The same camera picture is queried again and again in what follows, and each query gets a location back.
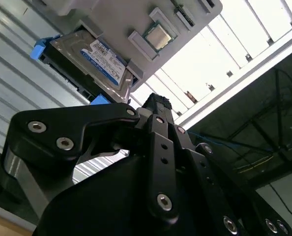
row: metal frame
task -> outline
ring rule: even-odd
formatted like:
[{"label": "metal frame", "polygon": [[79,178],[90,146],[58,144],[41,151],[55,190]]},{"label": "metal frame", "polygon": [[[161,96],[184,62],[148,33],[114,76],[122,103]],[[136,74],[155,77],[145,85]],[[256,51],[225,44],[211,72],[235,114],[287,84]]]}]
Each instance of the metal frame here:
[{"label": "metal frame", "polygon": [[[281,96],[280,96],[280,86],[279,86],[279,73],[280,70],[279,69],[274,69],[275,71],[275,92],[276,92],[276,112],[277,112],[277,130],[278,130],[278,144],[275,144],[275,142],[270,138],[270,136],[263,130],[263,128],[255,121],[256,118],[261,117],[262,115],[265,114],[265,112],[267,112],[267,109],[270,109],[272,107],[268,107],[265,108],[263,110],[261,110],[260,112],[258,112],[257,114],[255,114],[254,116],[252,116],[248,121],[246,121],[242,126],[240,126],[234,133],[232,133],[231,135],[229,135],[228,138],[220,138],[220,137],[216,137],[216,136],[212,136],[212,135],[208,135],[205,133],[201,133],[202,136],[207,137],[207,138],[212,138],[215,140],[220,140],[222,142],[226,142],[229,144],[233,144],[233,145],[239,145],[242,147],[247,147],[253,150],[259,150],[262,151],[264,153],[272,153],[271,151],[265,150],[263,148],[259,148],[259,147],[255,147],[249,144],[244,144],[244,143],[240,143],[240,142],[236,142],[233,141],[232,139],[237,136],[239,133],[241,133],[248,125],[253,125],[254,128],[256,129],[256,131],[264,138],[264,140],[266,141],[266,143],[272,148],[273,152],[276,153],[280,159],[284,162],[284,165],[282,167],[282,172],[284,171],[288,171],[292,173],[292,164],[288,158],[287,155],[287,147],[284,145],[283,143],[283,125],[282,125],[282,116],[281,116]],[[259,185],[262,185],[263,183],[261,183],[260,179],[261,177],[257,177],[257,182]]]},{"label": "metal frame", "polygon": [[210,93],[176,119],[175,123],[189,129],[291,53],[292,30],[244,66],[239,74],[233,75],[224,89]]}]

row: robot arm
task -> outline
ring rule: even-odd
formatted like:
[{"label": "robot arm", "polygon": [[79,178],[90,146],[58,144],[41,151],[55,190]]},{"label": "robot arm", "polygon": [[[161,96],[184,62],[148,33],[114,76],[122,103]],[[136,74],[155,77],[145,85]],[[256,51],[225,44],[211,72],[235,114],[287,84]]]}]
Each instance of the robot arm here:
[{"label": "robot arm", "polygon": [[[74,185],[77,163],[130,155]],[[40,217],[34,236],[292,236],[292,230],[208,144],[175,125],[169,101],[21,112],[2,155]]]}]

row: black plastic part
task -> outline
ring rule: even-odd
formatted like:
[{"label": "black plastic part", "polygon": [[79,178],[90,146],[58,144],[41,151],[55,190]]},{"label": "black plastic part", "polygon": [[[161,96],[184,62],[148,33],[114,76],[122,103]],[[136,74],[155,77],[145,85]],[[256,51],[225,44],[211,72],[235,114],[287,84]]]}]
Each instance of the black plastic part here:
[{"label": "black plastic part", "polygon": [[110,95],[95,83],[95,80],[90,75],[84,74],[74,63],[51,44],[45,48],[40,59],[69,80],[71,84],[78,88],[78,92],[90,102],[93,101],[95,97],[102,94],[111,103],[116,103]]},{"label": "black plastic part", "polygon": [[183,5],[180,5],[176,2],[176,0],[171,0],[172,4],[175,6],[175,13],[180,12],[184,19],[189,23],[191,27],[195,25],[195,23],[191,20],[191,18],[185,13],[185,11],[182,9]]},{"label": "black plastic part", "polygon": [[174,124],[174,119],[171,113],[172,105],[167,98],[152,93],[142,107],[159,115],[168,123]]}]

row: blue cable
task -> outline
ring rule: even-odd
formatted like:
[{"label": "blue cable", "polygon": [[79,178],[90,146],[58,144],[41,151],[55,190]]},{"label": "blue cable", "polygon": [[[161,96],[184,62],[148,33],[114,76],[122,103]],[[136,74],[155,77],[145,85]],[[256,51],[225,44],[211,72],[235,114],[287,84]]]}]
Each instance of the blue cable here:
[{"label": "blue cable", "polygon": [[227,147],[231,147],[231,148],[244,147],[244,146],[239,145],[239,144],[231,144],[230,145],[230,144],[225,144],[225,143],[218,143],[218,142],[215,142],[213,140],[210,140],[209,138],[201,136],[199,134],[196,134],[196,133],[193,133],[193,132],[189,132],[189,131],[188,131],[188,133],[189,134],[193,134],[193,135],[195,135],[195,136],[197,136],[197,137],[199,137],[201,139],[204,139],[205,141],[210,142],[210,143],[215,144],[215,145],[220,145],[220,146],[225,146],[225,147],[227,146]]}]

